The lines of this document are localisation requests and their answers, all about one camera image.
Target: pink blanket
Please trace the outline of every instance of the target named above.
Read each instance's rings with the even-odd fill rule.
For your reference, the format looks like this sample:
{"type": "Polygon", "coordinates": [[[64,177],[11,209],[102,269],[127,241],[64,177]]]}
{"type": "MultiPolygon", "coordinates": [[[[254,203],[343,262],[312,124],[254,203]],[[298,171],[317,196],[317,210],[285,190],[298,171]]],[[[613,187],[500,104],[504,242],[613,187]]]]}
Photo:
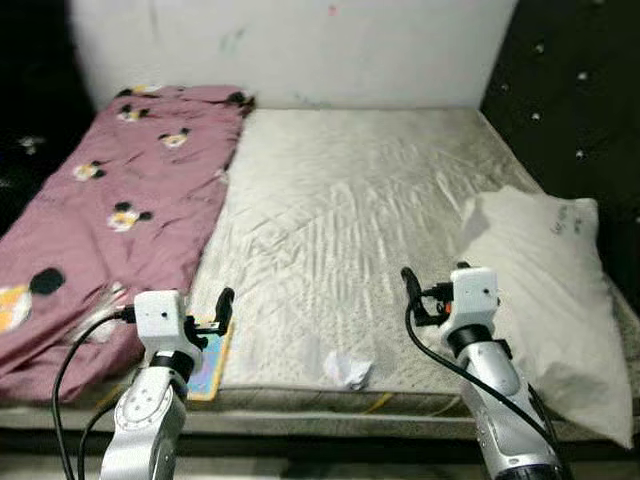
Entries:
{"type": "MultiPolygon", "coordinates": [[[[123,92],[0,240],[0,398],[48,400],[70,334],[114,285],[118,303],[188,290],[226,195],[247,108],[237,92],[123,92]]],[[[135,326],[107,338],[79,349],[63,401],[139,360],[135,326]]]]}

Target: pillowcase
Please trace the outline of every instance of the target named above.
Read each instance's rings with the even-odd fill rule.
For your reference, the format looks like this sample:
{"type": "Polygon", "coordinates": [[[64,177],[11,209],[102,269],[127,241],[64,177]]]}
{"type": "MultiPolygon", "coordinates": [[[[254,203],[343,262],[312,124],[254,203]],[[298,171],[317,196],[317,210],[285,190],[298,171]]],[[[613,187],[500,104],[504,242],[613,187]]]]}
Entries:
{"type": "Polygon", "coordinates": [[[497,272],[495,337],[545,403],[632,448],[631,387],[597,230],[595,200],[504,187],[468,201],[460,259],[497,272]]]}

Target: black padded headboard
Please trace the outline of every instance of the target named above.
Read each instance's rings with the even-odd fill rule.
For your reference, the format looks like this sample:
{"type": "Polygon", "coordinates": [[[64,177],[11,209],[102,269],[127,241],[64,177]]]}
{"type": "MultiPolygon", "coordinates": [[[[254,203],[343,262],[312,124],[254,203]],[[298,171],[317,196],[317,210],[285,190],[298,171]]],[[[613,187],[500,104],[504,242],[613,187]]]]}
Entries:
{"type": "Polygon", "coordinates": [[[600,205],[605,270],[640,312],[640,2],[520,0],[482,111],[544,190],[600,205]]]}

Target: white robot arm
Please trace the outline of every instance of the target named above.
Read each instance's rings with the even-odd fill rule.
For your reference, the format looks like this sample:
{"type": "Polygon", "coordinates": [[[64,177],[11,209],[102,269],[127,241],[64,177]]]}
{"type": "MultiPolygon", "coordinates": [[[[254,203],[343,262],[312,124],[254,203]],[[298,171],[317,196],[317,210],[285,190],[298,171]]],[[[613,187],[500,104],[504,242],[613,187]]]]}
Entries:
{"type": "Polygon", "coordinates": [[[462,398],[476,420],[478,442],[492,479],[571,478],[571,472],[557,457],[555,445],[549,442],[552,435],[531,403],[532,389],[511,362],[507,343],[492,338],[493,316],[500,304],[495,272],[471,268],[466,263],[459,267],[451,273],[450,282],[424,292],[413,272],[402,270],[409,295],[409,335],[424,353],[456,371],[455,364],[451,366],[420,343],[410,325],[410,312],[416,326],[438,326],[443,344],[456,357],[457,370],[462,370],[467,380],[475,380],[464,382],[462,398]],[[421,297],[436,300],[436,314],[426,311],[421,297]]]}
{"type": "Polygon", "coordinates": [[[134,300],[138,335],[151,361],[115,409],[115,433],[102,461],[101,480],[170,480],[175,447],[186,418],[187,382],[202,366],[206,338],[227,332],[233,290],[225,289],[211,329],[196,329],[174,290],[144,292],[134,300]]]}

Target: black wire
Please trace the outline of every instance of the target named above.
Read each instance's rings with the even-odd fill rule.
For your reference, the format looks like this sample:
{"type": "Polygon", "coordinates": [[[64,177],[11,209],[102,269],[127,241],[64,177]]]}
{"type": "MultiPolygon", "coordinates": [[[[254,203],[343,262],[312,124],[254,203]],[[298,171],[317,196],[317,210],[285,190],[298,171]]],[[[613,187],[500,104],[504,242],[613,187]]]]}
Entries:
{"type": "Polygon", "coordinates": [[[107,412],[115,408],[116,404],[118,403],[118,398],[119,397],[115,397],[110,402],[103,405],[102,408],[100,408],[100,410],[98,410],[95,413],[95,415],[91,417],[91,420],[89,420],[89,423],[87,423],[87,426],[84,427],[84,431],[82,432],[82,437],[80,438],[80,445],[78,446],[78,466],[76,468],[78,473],[78,480],[85,480],[84,456],[85,456],[86,444],[87,444],[87,439],[89,438],[89,434],[91,433],[91,430],[93,429],[94,425],[98,423],[98,421],[107,412]]]}
{"type": "Polygon", "coordinates": [[[493,398],[495,398],[500,403],[502,403],[504,406],[509,408],[513,413],[518,415],[527,425],[529,425],[531,428],[533,428],[536,431],[536,433],[538,433],[538,435],[540,435],[545,440],[545,442],[547,442],[547,444],[549,444],[549,446],[553,449],[554,453],[556,454],[556,457],[558,458],[558,462],[560,463],[560,466],[563,469],[563,474],[566,475],[565,478],[567,478],[567,480],[573,480],[573,475],[571,473],[571,470],[568,468],[568,465],[562,459],[562,456],[560,455],[560,449],[558,448],[558,445],[557,445],[556,441],[552,438],[552,436],[548,432],[546,432],[540,426],[540,424],[538,422],[536,422],[533,418],[531,418],[531,416],[529,414],[527,414],[527,412],[522,410],[515,403],[513,403],[507,397],[502,395],[500,392],[498,392],[494,388],[490,387],[489,385],[484,383],[482,380],[480,380],[476,376],[471,375],[466,370],[460,368],[455,363],[452,363],[449,360],[447,360],[446,358],[438,355],[436,352],[434,352],[429,347],[427,347],[425,344],[423,344],[420,341],[420,339],[418,338],[418,336],[415,334],[415,332],[413,331],[413,326],[411,325],[411,304],[409,304],[409,306],[407,306],[407,310],[406,310],[406,313],[405,313],[404,320],[405,320],[405,322],[404,322],[405,326],[407,327],[407,333],[409,334],[409,338],[411,338],[411,341],[415,344],[416,347],[418,347],[420,349],[420,351],[422,353],[427,355],[432,360],[435,360],[436,362],[438,362],[443,367],[446,367],[449,370],[451,370],[452,372],[454,372],[457,375],[461,376],[462,378],[464,378],[468,382],[473,383],[478,388],[484,390],[489,395],[491,395],[493,398]]]}
{"type": "Polygon", "coordinates": [[[53,382],[53,391],[51,392],[51,414],[53,415],[53,425],[56,430],[56,438],[58,439],[58,448],[60,449],[60,459],[62,460],[62,469],[64,470],[64,474],[67,477],[67,480],[75,480],[73,475],[73,469],[71,468],[71,460],[69,459],[69,453],[67,452],[67,447],[64,444],[64,439],[62,437],[62,420],[60,418],[60,384],[62,383],[62,377],[71,362],[71,359],[75,355],[80,345],[87,339],[89,335],[93,333],[93,331],[98,328],[100,325],[114,320],[116,318],[120,318],[118,314],[109,315],[101,320],[98,320],[96,323],[87,328],[80,337],[73,342],[67,356],[65,357],[62,365],[60,366],[60,370],[58,370],[58,374],[56,375],[56,379],[53,382]]]}
{"type": "Polygon", "coordinates": [[[536,410],[542,417],[542,421],[544,422],[545,428],[551,435],[551,438],[553,438],[554,442],[558,443],[558,436],[556,435],[556,429],[553,426],[553,422],[549,418],[547,408],[545,407],[542,399],[540,398],[540,395],[538,395],[538,392],[536,392],[535,388],[533,388],[531,384],[529,384],[529,395],[531,395],[531,398],[534,401],[534,405],[536,405],[536,410]]]}

